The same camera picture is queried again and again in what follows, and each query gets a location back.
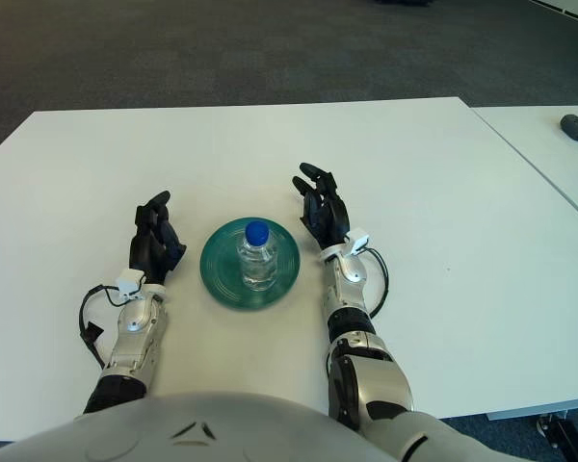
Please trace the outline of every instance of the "water bottle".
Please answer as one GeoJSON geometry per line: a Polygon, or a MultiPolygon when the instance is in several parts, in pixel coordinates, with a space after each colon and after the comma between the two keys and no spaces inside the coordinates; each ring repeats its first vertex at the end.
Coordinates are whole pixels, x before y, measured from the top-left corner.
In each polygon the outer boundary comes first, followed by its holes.
{"type": "Polygon", "coordinates": [[[267,223],[251,221],[238,243],[242,280],[252,291],[265,291],[276,282],[277,251],[267,223]]]}

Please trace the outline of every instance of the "black cable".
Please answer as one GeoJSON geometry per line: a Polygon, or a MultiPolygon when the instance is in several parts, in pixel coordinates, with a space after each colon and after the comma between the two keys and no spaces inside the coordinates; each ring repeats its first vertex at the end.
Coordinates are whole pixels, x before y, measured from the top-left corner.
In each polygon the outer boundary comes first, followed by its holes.
{"type": "Polygon", "coordinates": [[[368,252],[373,257],[375,257],[375,260],[377,260],[377,263],[381,268],[381,273],[383,274],[383,281],[384,281],[384,288],[383,293],[381,294],[381,299],[379,300],[379,303],[377,304],[375,309],[373,309],[373,311],[369,313],[370,319],[372,319],[379,313],[379,311],[383,307],[383,304],[385,303],[385,300],[387,299],[387,294],[389,292],[389,271],[387,270],[387,265],[385,264],[385,261],[383,260],[383,257],[381,257],[381,254],[379,253],[378,250],[372,247],[363,247],[363,249],[359,253],[364,252],[368,252]]]}
{"type": "MultiPolygon", "coordinates": [[[[129,296],[136,294],[138,291],[142,289],[144,277],[145,276],[142,275],[142,277],[139,279],[139,285],[137,287],[137,290],[130,292],[128,294],[129,296]]],[[[105,362],[101,359],[100,354],[98,354],[98,350],[96,349],[96,346],[94,346],[94,342],[96,342],[96,339],[100,336],[100,334],[103,333],[103,329],[101,329],[96,324],[90,321],[88,322],[88,326],[84,325],[84,309],[86,307],[86,303],[88,303],[89,298],[95,294],[98,294],[100,291],[105,291],[107,300],[109,300],[109,302],[117,308],[124,306],[132,301],[131,299],[126,299],[122,303],[115,303],[112,300],[111,296],[109,295],[109,291],[118,291],[118,290],[119,289],[116,286],[104,286],[102,284],[99,284],[98,286],[93,287],[88,291],[88,293],[84,296],[83,301],[81,302],[81,306],[79,307],[79,336],[84,341],[84,344],[86,344],[86,347],[92,353],[92,356],[94,356],[96,362],[100,365],[100,369],[105,368],[105,362]]]]}

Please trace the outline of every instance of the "table surface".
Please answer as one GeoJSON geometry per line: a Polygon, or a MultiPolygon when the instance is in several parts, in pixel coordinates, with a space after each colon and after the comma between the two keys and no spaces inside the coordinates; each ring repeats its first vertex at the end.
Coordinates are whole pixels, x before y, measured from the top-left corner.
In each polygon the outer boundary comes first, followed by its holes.
{"type": "MultiPolygon", "coordinates": [[[[189,248],[168,277],[150,393],[247,391],[326,412],[323,272],[291,185],[302,161],[334,172],[390,267],[374,324],[418,410],[578,398],[578,213],[459,99],[46,112],[0,146],[0,439],[81,413],[99,375],[81,298],[127,265],[135,207],[164,189],[189,248]],[[198,272],[207,238],[244,216],[285,226],[302,257],[292,291],[256,313],[218,304],[198,272]]],[[[98,296],[90,312],[106,355],[117,309],[98,296]]]]}
{"type": "Polygon", "coordinates": [[[578,106],[476,108],[475,111],[578,207],[578,141],[561,130],[561,118],[578,106]]]}

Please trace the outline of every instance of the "gray carpet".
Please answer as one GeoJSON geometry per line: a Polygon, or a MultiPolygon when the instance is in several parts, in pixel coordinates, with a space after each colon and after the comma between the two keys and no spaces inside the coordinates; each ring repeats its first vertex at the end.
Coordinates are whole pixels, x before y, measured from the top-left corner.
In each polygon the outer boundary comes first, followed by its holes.
{"type": "MultiPolygon", "coordinates": [[[[41,110],[451,95],[578,104],[578,22],[523,0],[0,0],[0,142],[41,110]]],[[[449,424],[563,460],[532,419],[449,424]]]]}

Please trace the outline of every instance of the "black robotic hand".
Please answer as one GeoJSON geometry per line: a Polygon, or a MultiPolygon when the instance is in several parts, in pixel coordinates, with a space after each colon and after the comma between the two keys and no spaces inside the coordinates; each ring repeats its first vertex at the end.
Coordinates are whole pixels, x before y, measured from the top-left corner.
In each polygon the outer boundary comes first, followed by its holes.
{"type": "Polygon", "coordinates": [[[345,203],[336,193],[336,182],[331,172],[302,162],[300,170],[315,182],[313,189],[298,176],[293,184],[304,197],[302,223],[323,249],[331,245],[343,244],[349,232],[349,216],[345,203]]]}
{"type": "Polygon", "coordinates": [[[128,266],[142,270],[147,284],[163,284],[168,271],[175,269],[186,251],[169,222],[170,197],[169,191],[163,191],[137,207],[137,234],[131,241],[128,266]]]}

